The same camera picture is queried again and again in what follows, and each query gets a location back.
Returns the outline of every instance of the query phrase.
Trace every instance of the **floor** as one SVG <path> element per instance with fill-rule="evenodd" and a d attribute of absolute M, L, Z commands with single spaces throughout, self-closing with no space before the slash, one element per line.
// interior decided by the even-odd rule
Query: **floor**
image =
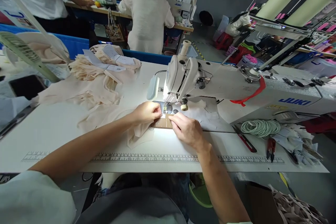
<path fill-rule="evenodd" d="M 330 173 L 284 173 L 284 176 L 300 200 L 315 206 L 329 220 L 329 223 L 336 223 L 336 143 L 324 134 L 318 134 L 314 141 L 318 143 L 319 153 L 324 156 L 322 163 Z M 91 175 L 91 173 L 84 173 L 84 180 L 89 179 Z M 247 181 L 264 186 L 271 184 L 282 193 L 289 194 L 278 173 L 230 173 L 230 177 L 251 218 L 253 215 L 245 190 Z M 77 209 L 75 221 L 82 211 L 90 183 L 91 181 L 84 182 L 82 173 L 78 173 L 61 185 L 63 190 L 72 193 Z M 194 224 L 218 223 L 214 209 L 200 206 L 191 195 L 189 195 L 189 218 Z"/>
<path fill-rule="evenodd" d="M 190 35 L 185 35 L 185 39 L 192 41 L 192 46 L 200 51 L 204 59 L 207 61 L 223 62 L 225 59 L 225 51 L 217 50 L 214 47 L 212 37 L 215 34 L 216 28 L 214 26 L 204 26 L 200 23 L 193 23 L 194 32 Z"/>

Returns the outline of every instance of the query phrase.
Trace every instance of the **juki logo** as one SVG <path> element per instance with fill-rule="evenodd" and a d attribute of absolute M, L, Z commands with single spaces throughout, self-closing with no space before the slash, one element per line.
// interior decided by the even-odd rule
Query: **juki logo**
<path fill-rule="evenodd" d="M 295 98 L 287 98 L 286 100 L 280 99 L 279 102 L 285 102 L 285 103 L 291 103 L 291 104 L 297 104 L 297 105 L 302 105 L 305 106 L 308 103 L 311 103 L 311 101 L 307 100 L 300 100 L 300 99 L 295 99 Z"/>

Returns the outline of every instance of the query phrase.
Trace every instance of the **person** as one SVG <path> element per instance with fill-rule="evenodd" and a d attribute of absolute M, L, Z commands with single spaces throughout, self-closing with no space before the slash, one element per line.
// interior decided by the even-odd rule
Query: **person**
<path fill-rule="evenodd" d="M 161 54 L 163 28 L 173 28 L 174 17 L 167 0 L 121 0 L 121 13 L 131 13 L 133 28 L 128 35 L 131 50 Z"/>
<path fill-rule="evenodd" d="M 90 46 L 98 39 L 90 29 L 89 22 L 79 20 L 68 14 L 64 2 L 69 0 L 20 0 L 34 15 L 40 25 L 50 33 L 63 34 L 90 39 Z M 79 6 L 94 5 L 93 0 L 70 0 Z"/>
<path fill-rule="evenodd" d="M 0 185 L 3 223 L 71 224 L 76 214 L 71 194 L 57 184 L 78 172 L 134 125 L 162 116 L 160 105 L 140 104 L 132 113 L 66 143 L 5 184 Z M 251 224 L 242 201 L 198 121 L 177 113 L 170 117 L 183 143 L 195 149 L 212 205 L 220 223 Z M 94 202 L 76 223 L 186 223 L 176 204 L 151 187 L 119 190 Z"/>
<path fill-rule="evenodd" d="M 240 31 L 238 31 L 238 29 L 240 29 L 242 26 L 246 28 L 252 26 L 251 18 L 248 11 L 240 13 L 237 16 L 235 16 L 234 19 L 232 19 L 232 21 L 226 27 L 225 33 L 229 34 L 235 39 L 239 37 Z"/>
<path fill-rule="evenodd" d="M 252 51 L 255 52 L 254 57 L 258 58 L 261 55 L 261 50 L 269 47 L 266 38 L 270 36 L 270 34 L 265 32 L 254 31 L 245 39 L 242 46 L 246 47 L 245 45 L 247 45 L 246 48 L 252 49 Z M 280 36 L 274 35 L 273 39 L 275 41 L 278 41 L 280 39 Z"/>

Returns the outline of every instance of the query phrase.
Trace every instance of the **beige fabric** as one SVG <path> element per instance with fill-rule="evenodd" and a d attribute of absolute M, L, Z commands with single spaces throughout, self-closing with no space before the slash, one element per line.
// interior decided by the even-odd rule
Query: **beige fabric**
<path fill-rule="evenodd" d="M 78 55 L 76 60 L 69 64 L 72 75 L 39 93 L 39 104 L 70 101 L 84 105 L 87 109 L 97 105 L 119 104 L 120 97 L 114 91 L 116 84 L 134 81 L 137 78 L 136 69 L 140 68 L 141 62 L 133 59 L 134 65 L 116 63 L 103 52 L 104 47 L 105 45 L 96 45 L 91 50 L 103 63 L 117 64 L 125 67 L 125 71 L 104 70 L 92 65 L 84 55 Z M 120 47 L 113 47 L 118 53 L 123 53 Z"/>
<path fill-rule="evenodd" d="M 51 63 L 51 64 L 64 64 L 64 60 L 62 60 L 57 55 L 57 51 L 48 44 L 42 43 L 29 43 L 28 46 L 41 58 L 43 63 Z"/>
<path fill-rule="evenodd" d="M 53 83 L 39 93 L 39 104 L 73 102 L 91 109 L 94 106 L 118 104 L 120 97 L 115 92 L 113 82 L 106 75 L 98 75 L 94 80 L 78 80 L 70 75 L 67 79 Z"/>
<path fill-rule="evenodd" d="M 119 84 L 128 83 L 136 80 L 136 70 L 141 67 L 141 61 L 133 58 L 134 65 L 125 65 L 122 63 L 116 63 L 115 60 L 108 57 L 104 52 L 103 48 L 105 44 L 95 45 L 90 48 L 90 50 L 95 54 L 95 56 L 104 64 L 112 64 L 125 67 L 125 71 L 114 72 L 109 70 L 104 70 L 92 65 L 89 60 L 85 58 L 84 55 L 79 54 L 76 57 L 76 60 L 69 64 L 69 67 L 72 68 L 71 73 L 79 80 L 89 81 L 93 80 L 99 74 L 105 74 L 110 76 L 112 80 L 116 81 Z M 119 46 L 113 46 L 117 53 L 123 55 Z"/>
<path fill-rule="evenodd" d="M 291 195 L 285 195 L 275 190 L 271 185 L 269 187 L 273 192 L 274 201 L 284 224 L 328 223 L 328 220 L 313 206 L 297 198 L 293 198 Z"/>
<path fill-rule="evenodd" d="M 99 105 L 92 108 L 89 113 L 79 121 L 77 127 L 83 133 L 87 133 L 110 122 L 116 121 L 132 111 L 133 109 L 128 110 L 118 105 Z M 153 139 L 154 130 L 153 128 L 148 128 L 152 122 L 140 124 L 128 129 L 127 135 L 124 135 L 124 137 L 127 139 L 127 145 L 129 148 L 133 149 L 139 144 Z"/>

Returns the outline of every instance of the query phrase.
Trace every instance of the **hand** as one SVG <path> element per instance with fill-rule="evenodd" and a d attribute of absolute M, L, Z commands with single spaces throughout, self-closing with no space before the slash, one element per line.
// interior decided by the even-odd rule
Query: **hand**
<path fill-rule="evenodd" d="M 144 124 L 153 122 L 162 116 L 159 103 L 146 101 L 141 103 L 132 113 L 129 114 L 133 124 Z"/>
<path fill-rule="evenodd" d="M 93 0 L 85 0 L 85 2 L 86 2 L 85 6 L 87 6 L 87 7 L 90 7 L 90 6 L 95 4 Z"/>
<path fill-rule="evenodd" d="M 193 147 L 197 153 L 201 152 L 208 142 L 203 137 L 200 123 L 178 112 L 170 116 L 173 130 L 178 139 Z"/>

